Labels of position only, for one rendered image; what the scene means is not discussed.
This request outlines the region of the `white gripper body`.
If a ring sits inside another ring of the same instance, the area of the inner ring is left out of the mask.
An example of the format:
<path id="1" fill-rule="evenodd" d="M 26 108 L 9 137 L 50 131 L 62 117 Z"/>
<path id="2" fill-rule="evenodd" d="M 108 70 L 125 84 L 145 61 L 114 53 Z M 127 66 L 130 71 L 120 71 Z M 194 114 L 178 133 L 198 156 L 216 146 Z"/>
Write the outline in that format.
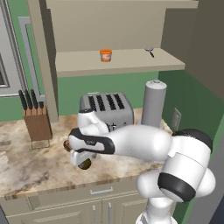
<path id="1" fill-rule="evenodd" d="M 71 163 L 78 167 L 87 159 L 91 160 L 92 158 L 96 158 L 96 154 L 89 151 L 77 152 L 75 150 L 70 151 L 70 160 Z"/>

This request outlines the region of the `dark brown avocado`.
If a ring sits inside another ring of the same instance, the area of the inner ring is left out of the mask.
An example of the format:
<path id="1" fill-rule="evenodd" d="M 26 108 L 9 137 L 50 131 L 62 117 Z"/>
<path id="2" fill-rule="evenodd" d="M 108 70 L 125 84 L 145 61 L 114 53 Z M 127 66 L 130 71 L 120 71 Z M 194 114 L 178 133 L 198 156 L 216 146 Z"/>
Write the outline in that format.
<path id="1" fill-rule="evenodd" d="M 88 158 L 85 161 L 83 161 L 81 164 L 78 165 L 78 167 L 82 170 L 87 170 L 90 168 L 92 162 L 91 160 Z"/>

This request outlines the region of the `beige base cabinet door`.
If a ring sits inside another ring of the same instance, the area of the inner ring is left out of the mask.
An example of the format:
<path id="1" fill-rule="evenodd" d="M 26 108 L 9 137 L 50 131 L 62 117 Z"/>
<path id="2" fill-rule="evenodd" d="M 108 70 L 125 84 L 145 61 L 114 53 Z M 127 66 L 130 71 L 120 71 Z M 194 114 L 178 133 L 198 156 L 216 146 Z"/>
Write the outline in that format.
<path id="1" fill-rule="evenodd" d="M 93 205 L 96 207 L 96 224 L 102 223 L 99 200 L 47 208 L 7 217 L 9 224 L 94 224 Z"/>
<path id="2" fill-rule="evenodd" d="M 147 199 L 141 199 L 138 194 L 104 199 L 101 206 L 102 224 L 109 224 L 109 202 L 112 205 L 112 224 L 136 224 L 147 205 Z"/>

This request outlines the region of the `orange jam jar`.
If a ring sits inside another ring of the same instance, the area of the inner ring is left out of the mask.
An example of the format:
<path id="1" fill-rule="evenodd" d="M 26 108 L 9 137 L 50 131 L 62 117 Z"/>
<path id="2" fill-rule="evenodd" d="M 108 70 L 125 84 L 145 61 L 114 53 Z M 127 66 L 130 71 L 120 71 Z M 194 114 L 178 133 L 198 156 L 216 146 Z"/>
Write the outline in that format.
<path id="1" fill-rule="evenodd" d="M 111 49 L 101 49 L 100 50 L 101 61 L 102 62 L 110 62 L 112 57 Z"/>

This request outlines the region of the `beige drawer front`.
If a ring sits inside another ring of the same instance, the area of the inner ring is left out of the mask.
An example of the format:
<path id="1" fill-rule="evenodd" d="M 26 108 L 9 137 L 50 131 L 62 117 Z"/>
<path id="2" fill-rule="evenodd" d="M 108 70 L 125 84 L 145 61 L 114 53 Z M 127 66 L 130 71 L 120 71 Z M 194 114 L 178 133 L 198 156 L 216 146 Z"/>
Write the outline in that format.
<path id="1" fill-rule="evenodd" d="M 38 192 L 34 196 L 30 196 L 27 199 L 27 202 L 30 205 L 30 209 L 34 210 L 44 207 L 59 206 L 80 200 L 91 200 L 93 198 L 104 197 L 113 194 L 134 192 L 137 189 L 136 180 L 137 177 L 134 176 L 47 190 Z M 113 186 L 113 192 L 90 195 L 90 190 L 99 191 L 109 189 L 111 186 Z"/>

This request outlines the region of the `wooden knife block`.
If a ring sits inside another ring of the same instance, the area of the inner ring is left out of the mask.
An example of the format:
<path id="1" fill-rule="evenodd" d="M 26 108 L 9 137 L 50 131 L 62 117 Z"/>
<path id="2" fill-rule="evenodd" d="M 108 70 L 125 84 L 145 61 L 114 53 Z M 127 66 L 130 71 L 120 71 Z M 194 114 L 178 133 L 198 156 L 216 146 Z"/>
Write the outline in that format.
<path id="1" fill-rule="evenodd" d="M 53 138 L 53 131 L 46 106 L 23 110 L 23 117 L 31 144 L 43 140 L 50 141 Z"/>

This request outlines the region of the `silver four-slot toaster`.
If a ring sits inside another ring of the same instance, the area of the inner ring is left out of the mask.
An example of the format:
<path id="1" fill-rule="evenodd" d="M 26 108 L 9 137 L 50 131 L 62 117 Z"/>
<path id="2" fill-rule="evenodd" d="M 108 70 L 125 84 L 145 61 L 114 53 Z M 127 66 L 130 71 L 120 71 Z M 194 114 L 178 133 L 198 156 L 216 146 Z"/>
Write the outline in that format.
<path id="1" fill-rule="evenodd" d="M 110 131 L 134 123 L 133 108 L 123 93 L 83 95 L 80 98 L 80 109 L 93 109 Z"/>

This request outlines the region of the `grey cylindrical canister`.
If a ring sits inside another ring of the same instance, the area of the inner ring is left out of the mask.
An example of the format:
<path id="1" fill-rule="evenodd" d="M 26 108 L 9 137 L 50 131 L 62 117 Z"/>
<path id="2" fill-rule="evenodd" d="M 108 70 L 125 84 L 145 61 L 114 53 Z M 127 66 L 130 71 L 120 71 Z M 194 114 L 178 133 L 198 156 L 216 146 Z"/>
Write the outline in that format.
<path id="1" fill-rule="evenodd" d="M 161 80 L 145 83 L 141 124 L 160 127 L 167 85 Z"/>

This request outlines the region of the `small grey ladle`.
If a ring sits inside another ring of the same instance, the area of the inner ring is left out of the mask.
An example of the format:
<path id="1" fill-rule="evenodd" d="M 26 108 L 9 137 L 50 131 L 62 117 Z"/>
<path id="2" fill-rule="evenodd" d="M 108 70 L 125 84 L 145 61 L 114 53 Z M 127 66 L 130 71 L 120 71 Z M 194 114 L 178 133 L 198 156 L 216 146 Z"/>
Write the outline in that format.
<path id="1" fill-rule="evenodd" d="M 151 55 L 152 58 L 155 58 L 155 56 L 154 56 L 154 54 L 152 52 L 153 49 L 154 49 L 153 47 L 151 47 L 151 48 L 145 48 L 145 51 L 148 52 Z"/>

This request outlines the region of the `grey wall outlet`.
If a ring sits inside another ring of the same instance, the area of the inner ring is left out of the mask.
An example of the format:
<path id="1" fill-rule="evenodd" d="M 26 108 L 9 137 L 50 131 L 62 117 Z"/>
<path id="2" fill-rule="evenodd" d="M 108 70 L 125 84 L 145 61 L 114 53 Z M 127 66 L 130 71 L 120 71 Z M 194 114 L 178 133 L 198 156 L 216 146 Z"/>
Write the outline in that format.
<path id="1" fill-rule="evenodd" d="M 175 108 L 173 111 L 173 116 L 172 116 L 172 120 L 171 120 L 171 127 L 174 130 L 179 129 L 180 119 L 181 119 L 181 113 Z"/>

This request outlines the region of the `grey window frame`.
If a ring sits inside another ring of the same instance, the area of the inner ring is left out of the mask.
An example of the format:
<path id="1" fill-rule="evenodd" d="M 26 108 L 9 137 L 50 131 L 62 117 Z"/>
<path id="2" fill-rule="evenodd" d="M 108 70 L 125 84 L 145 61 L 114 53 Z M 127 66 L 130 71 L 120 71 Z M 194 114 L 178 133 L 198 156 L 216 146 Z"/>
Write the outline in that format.
<path id="1" fill-rule="evenodd" d="M 27 82 L 7 0 L 0 0 L 0 97 L 18 96 Z"/>

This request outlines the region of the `beige wall cabinet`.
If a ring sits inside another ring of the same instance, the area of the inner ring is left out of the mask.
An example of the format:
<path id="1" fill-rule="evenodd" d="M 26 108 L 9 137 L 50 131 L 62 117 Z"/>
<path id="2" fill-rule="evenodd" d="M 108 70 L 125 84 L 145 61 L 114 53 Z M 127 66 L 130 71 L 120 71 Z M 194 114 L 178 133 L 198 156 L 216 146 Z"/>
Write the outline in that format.
<path id="1" fill-rule="evenodd" d="M 46 0 L 59 77 L 182 70 L 161 47 L 167 9 L 196 9 L 196 0 Z M 155 58 L 145 51 L 153 47 Z M 100 50 L 111 49 L 110 62 Z"/>

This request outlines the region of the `taupe closed wall cabinet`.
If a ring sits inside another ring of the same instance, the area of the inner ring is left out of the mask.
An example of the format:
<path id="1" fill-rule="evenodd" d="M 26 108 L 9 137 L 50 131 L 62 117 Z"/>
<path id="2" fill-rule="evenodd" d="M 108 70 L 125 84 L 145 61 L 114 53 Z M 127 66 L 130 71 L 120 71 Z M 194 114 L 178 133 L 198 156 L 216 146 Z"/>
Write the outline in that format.
<path id="1" fill-rule="evenodd" d="M 224 101 L 224 0 L 199 0 L 197 9 L 167 9 L 161 47 Z"/>

